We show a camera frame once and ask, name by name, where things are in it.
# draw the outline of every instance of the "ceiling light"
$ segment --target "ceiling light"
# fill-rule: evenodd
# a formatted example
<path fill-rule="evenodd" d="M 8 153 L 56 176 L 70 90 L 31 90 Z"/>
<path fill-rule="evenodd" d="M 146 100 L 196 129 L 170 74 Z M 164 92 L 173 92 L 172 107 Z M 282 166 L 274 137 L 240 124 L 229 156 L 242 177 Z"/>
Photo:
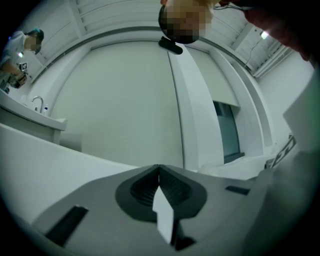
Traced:
<path fill-rule="evenodd" d="M 266 39 L 267 36 L 269 36 L 269 34 L 268 34 L 267 32 L 265 32 L 265 31 L 263 31 L 263 32 L 260 34 L 260 36 L 262 37 L 262 39 Z"/>

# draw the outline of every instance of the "glass panel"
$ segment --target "glass panel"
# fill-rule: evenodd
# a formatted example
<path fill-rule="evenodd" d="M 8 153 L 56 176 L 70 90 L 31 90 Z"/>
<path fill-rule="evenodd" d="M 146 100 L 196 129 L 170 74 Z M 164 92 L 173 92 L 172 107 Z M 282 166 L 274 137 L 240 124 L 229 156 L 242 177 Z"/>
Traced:
<path fill-rule="evenodd" d="M 214 101 L 222 136 L 224 158 L 240 153 L 238 131 L 231 106 Z"/>

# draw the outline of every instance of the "gray panel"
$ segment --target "gray panel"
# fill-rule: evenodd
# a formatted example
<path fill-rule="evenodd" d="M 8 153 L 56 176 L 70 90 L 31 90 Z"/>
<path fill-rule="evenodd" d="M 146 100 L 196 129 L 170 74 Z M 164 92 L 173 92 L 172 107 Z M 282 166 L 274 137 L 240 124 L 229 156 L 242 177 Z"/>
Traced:
<path fill-rule="evenodd" d="M 227 191 L 225 188 L 233 185 L 250 189 L 254 182 L 217 178 L 173 166 L 169 167 L 173 171 L 200 183 L 208 192 L 207 202 L 198 215 L 180 222 L 184 235 L 196 239 L 197 243 L 180 251 L 179 254 L 191 255 L 191 252 L 194 254 L 196 252 L 193 251 L 194 248 L 212 254 L 212 246 L 209 246 L 209 243 L 207 244 L 209 240 L 215 240 L 217 252 L 220 249 L 229 250 L 229 246 L 223 247 L 216 240 L 224 241 L 220 237 L 225 241 L 234 239 L 234 232 L 229 231 L 229 226 L 238 225 L 238 221 L 244 218 L 244 222 L 236 228 L 242 239 L 241 241 L 234 240 L 234 243 L 241 243 L 248 232 L 248 228 L 254 222 L 261 203 L 253 203 L 253 208 L 249 208 L 247 205 L 251 204 L 252 200 L 262 202 L 264 193 L 258 192 L 256 198 L 255 193 L 244 196 Z M 45 234 L 70 208 L 74 205 L 80 205 L 87 207 L 89 212 L 66 243 L 66 249 L 81 255 L 95 256 L 106 254 L 119 256 L 177 254 L 178 252 L 166 244 L 161 237 L 155 223 L 132 219 L 120 209 L 116 202 L 115 191 L 117 187 L 124 180 L 138 175 L 148 168 L 150 166 L 97 179 L 83 185 L 47 209 L 34 222 L 34 227 Z M 262 186 L 261 181 L 264 180 L 265 178 L 262 175 L 262 178 L 258 179 L 253 188 Z"/>
<path fill-rule="evenodd" d="M 71 207 L 78 204 L 89 212 L 79 224 L 65 248 L 88 256 L 142 256 L 174 249 L 166 244 L 157 225 L 132 219 L 118 206 L 117 187 L 150 166 L 91 181 L 47 209 L 33 226 L 45 234 Z"/>
<path fill-rule="evenodd" d="M 191 172 L 174 166 L 170 168 L 177 173 L 200 183 L 207 191 L 207 201 L 196 217 L 180 221 L 184 235 L 197 242 L 205 240 L 210 234 L 223 225 L 246 197 L 243 194 L 226 190 L 228 186 L 250 189 L 251 180 L 219 178 Z"/>

